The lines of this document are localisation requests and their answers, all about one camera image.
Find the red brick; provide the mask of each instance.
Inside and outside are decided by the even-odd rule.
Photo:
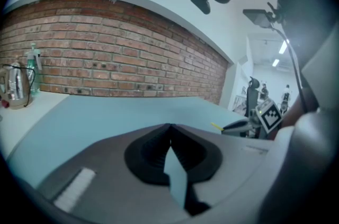
[[[198,88],[198,92],[207,92],[207,91],[208,91],[207,88],[203,88],[203,87]]]
[[[56,15],[74,15],[81,12],[80,8],[61,8],[56,11]]]
[[[104,70],[110,70],[110,71],[118,70],[118,64],[97,62],[97,61],[91,61],[91,60],[86,60],[84,67],[89,68],[89,69],[104,69]]]
[[[201,84],[197,83],[197,82],[190,82],[190,86],[200,86]]]
[[[121,83],[121,82],[119,82],[119,88],[120,89],[134,89],[135,83]]]
[[[117,20],[112,20],[112,19],[104,19],[102,21],[103,25],[107,25],[107,26],[112,26],[112,27],[119,27],[120,22]]]
[[[93,71],[93,78],[96,78],[96,79],[109,79],[110,78],[110,73],[108,71],[94,70]]]
[[[207,62],[207,61],[203,61],[202,62],[205,66],[208,66],[208,67],[211,67],[212,66],[212,64],[211,63],[209,63],[209,62]]]
[[[175,91],[191,91],[191,88],[188,86],[175,86]]]
[[[109,6],[109,10],[117,12],[117,13],[123,13],[124,12],[124,8],[120,7],[120,6],[117,6],[117,5],[110,5]]]
[[[177,34],[172,34],[172,39],[174,39],[175,41],[178,41],[178,42],[183,42],[183,38]]]
[[[179,97],[181,96],[179,92],[165,92],[165,91],[158,91],[158,97]]]
[[[43,67],[42,74],[46,74],[46,75],[60,75],[60,68]]]
[[[111,78],[113,80],[131,81],[131,82],[143,82],[145,80],[144,76],[132,74],[118,74],[118,73],[112,73]]]
[[[149,52],[151,53],[156,53],[157,55],[163,56],[164,55],[164,50],[160,49],[158,47],[151,46],[149,48]]]
[[[115,43],[116,37],[110,36],[110,35],[99,35],[98,41],[99,42],[105,42],[105,43]]]
[[[62,51],[61,50],[51,50],[50,56],[51,57],[61,57]]]
[[[194,72],[191,72],[191,75],[194,76],[194,77],[199,77],[199,78],[203,77],[203,74],[194,73]]]
[[[89,16],[73,16],[72,22],[101,24],[102,18],[101,17],[89,17]]]
[[[90,89],[84,89],[84,88],[69,87],[68,93],[69,94],[78,94],[78,95],[90,95],[91,90]]]
[[[59,22],[66,22],[66,23],[68,23],[68,22],[70,22],[71,18],[72,18],[72,16],[60,16],[59,17]]]
[[[67,78],[63,77],[43,76],[42,80],[47,84],[67,85]]]
[[[176,78],[176,73],[166,73],[167,78]]]
[[[148,21],[148,22],[152,21],[152,17],[149,16],[149,12],[147,10],[145,10],[144,8],[142,10],[140,10],[139,7],[134,6],[134,8],[126,10],[125,13],[127,15],[131,15],[131,16],[137,17],[139,19]]]
[[[182,75],[182,74],[177,74],[176,78],[179,79],[179,80],[193,81],[193,77],[187,76],[187,75]]]
[[[117,38],[117,44],[144,51],[149,50],[149,45],[129,39]]]
[[[143,67],[146,66],[145,60],[141,60],[141,59],[133,58],[133,57],[123,57],[123,56],[114,55],[113,61],[124,63],[124,64],[136,65],[136,66],[143,66]]]
[[[76,24],[74,23],[55,23],[50,26],[50,30],[54,31],[72,31],[75,28]]]
[[[41,63],[43,66],[67,66],[67,60],[61,58],[41,58]]]
[[[180,73],[180,74],[182,73],[181,68],[170,66],[170,65],[165,65],[165,64],[162,64],[161,69],[165,71],[173,71],[175,73]]]
[[[173,85],[166,85],[164,86],[165,91],[174,91],[174,86]]]
[[[179,61],[169,58],[168,64],[177,67],[177,66],[179,66]]]
[[[69,40],[42,40],[37,42],[37,48],[69,48]]]
[[[156,95],[156,91],[144,91],[144,97],[155,97]]]
[[[192,48],[190,48],[190,47],[187,47],[186,50],[187,50],[187,52],[190,52],[191,54],[194,54],[194,52],[195,52],[195,51],[194,51]]]
[[[97,34],[87,32],[67,32],[67,38],[74,40],[97,40]]]
[[[85,69],[62,69],[61,74],[64,76],[87,77],[91,76],[91,72]]]
[[[106,52],[95,52],[93,59],[100,60],[100,61],[111,61],[112,55]]]
[[[167,63],[166,57],[154,55],[154,54],[148,53],[148,52],[141,52],[140,58],[145,58],[145,59],[148,59],[148,60],[153,60],[153,61],[157,61],[157,62],[161,62],[161,63]]]
[[[104,3],[80,2],[78,7],[82,7],[82,8],[94,8],[96,10],[108,10],[109,5],[108,4],[104,4]]]
[[[190,84],[190,83],[187,82],[187,81],[181,81],[181,85],[182,85],[182,86],[189,86],[189,84]]]
[[[127,66],[127,65],[121,65],[121,71],[123,73],[136,73],[137,72],[137,67],[134,66]]]
[[[86,41],[72,41],[70,47],[73,49],[87,49],[88,43]]]
[[[184,69],[194,70],[194,66],[184,63],[184,62],[180,62],[179,67],[184,68]]]
[[[113,81],[101,81],[101,80],[84,80],[85,87],[102,87],[102,88],[117,88],[118,85]]]
[[[173,39],[166,38],[166,42],[167,42],[168,44],[170,44],[170,45],[173,45],[173,46],[177,47],[177,48],[180,48],[180,49],[182,49],[182,50],[186,50],[186,46],[185,46],[184,44],[182,44],[182,43],[180,43],[180,42],[177,42],[177,41],[175,41],[175,40],[173,40]]]
[[[42,24],[40,27],[40,32],[49,31],[51,29],[51,24]]]
[[[210,72],[208,70],[202,69],[201,73],[206,74],[206,75],[210,75]]]
[[[201,59],[206,60],[206,56],[204,56],[203,54],[201,54],[201,53],[199,53],[199,52],[197,52],[197,51],[195,51],[194,54],[195,54],[197,57],[200,57]]]
[[[35,32],[39,32],[39,31],[40,31],[40,25],[35,25],[35,26],[27,27],[27,28],[24,29],[24,33],[25,34],[27,34],[27,33],[35,33]]]
[[[64,90],[62,86],[50,86],[50,92],[63,93]]]
[[[182,28],[179,25],[174,25],[169,28],[169,30],[173,31],[174,33],[178,34],[179,36],[188,39],[190,37],[190,32],[188,32],[186,29]]]
[[[129,16],[125,14],[118,14],[116,12],[110,12],[110,11],[98,11],[98,10],[93,10],[91,8],[82,8],[80,11],[80,15],[96,15],[100,16],[103,18],[110,18],[110,19],[115,19],[115,20],[122,20],[126,21],[129,19]]]
[[[145,83],[158,83],[158,77],[153,77],[153,76],[145,76]]]
[[[125,56],[138,57],[139,51],[135,49],[124,48],[122,53]]]
[[[159,84],[165,84],[165,85],[180,85],[179,80],[175,79],[166,79],[166,78],[159,78]]]
[[[170,46],[169,50],[174,53],[180,53],[180,49],[178,47]]]
[[[64,57],[92,59],[94,53],[91,51],[65,50]]]
[[[67,85],[69,86],[81,86],[83,83],[83,80],[81,78],[68,78],[67,79]]]
[[[40,84],[41,91],[50,91],[50,85]]]
[[[121,47],[119,46],[103,44],[103,43],[93,43],[93,42],[88,43],[87,49],[96,50],[96,51],[104,51],[104,52],[115,52],[115,53],[121,52]]]
[[[184,57],[181,56],[181,55],[178,55],[177,53],[164,51],[164,56],[169,57],[169,58],[173,58],[173,59],[176,59],[176,60],[184,61]]]
[[[152,35],[152,32],[150,30],[144,29],[144,28],[141,28],[139,26],[129,24],[129,23],[121,23],[120,28],[124,30],[128,30],[128,31],[136,32],[138,34],[147,35],[149,37],[151,37]]]
[[[109,34],[109,35],[117,35],[119,37],[126,37],[126,32],[121,29],[111,28],[107,26],[97,25],[99,26],[98,33]]]
[[[142,91],[110,91],[111,97],[142,97]]]
[[[188,92],[187,96],[199,96],[198,92]]]
[[[165,39],[166,39],[166,37],[164,35],[161,35],[161,34],[158,34],[158,33],[155,33],[155,32],[153,32],[152,37],[157,39],[157,40],[161,40],[161,41],[165,41]]]
[[[142,41],[142,35],[133,32],[126,32],[124,37],[131,40]]]
[[[161,42],[161,41],[159,41],[159,40],[156,40],[156,39],[153,39],[153,38],[149,38],[149,37],[143,37],[142,41],[143,41],[144,43],[149,44],[149,45],[158,46],[158,47],[160,47],[161,44],[163,44],[163,46],[162,46],[161,48],[165,49],[165,48],[164,48],[164,47],[165,47],[165,43],[164,43],[164,42]]]
[[[161,71],[161,70],[139,68],[138,74],[164,77],[166,73],[164,71]]]
[[[108,89],[93,89],[92,90],[92,95],[94,96],[101,96],[101,97],[109,97],[110,96],[110,91]]]
[[[185,57],[185,62],[188,64],[193,64],[193,60],[188,57]]]
[[[199,62],[193,61],[193,65],[194,65],[194,66],[196,66],[196,67],[199,67],[199,68],[205,69],[205,66],[204,66],[202,63],[199,63]]]

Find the plastic bottle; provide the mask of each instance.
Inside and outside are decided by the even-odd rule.
[[[28,79],[31,85],[31,94],[36,95],[40,91],[40,74],[39,71],[42,70],[41,61],[40,61],[40,50],[35,49],[35,43],[32,43],[32,49],[27,52],[27,67],[32,70],[27,70]]]

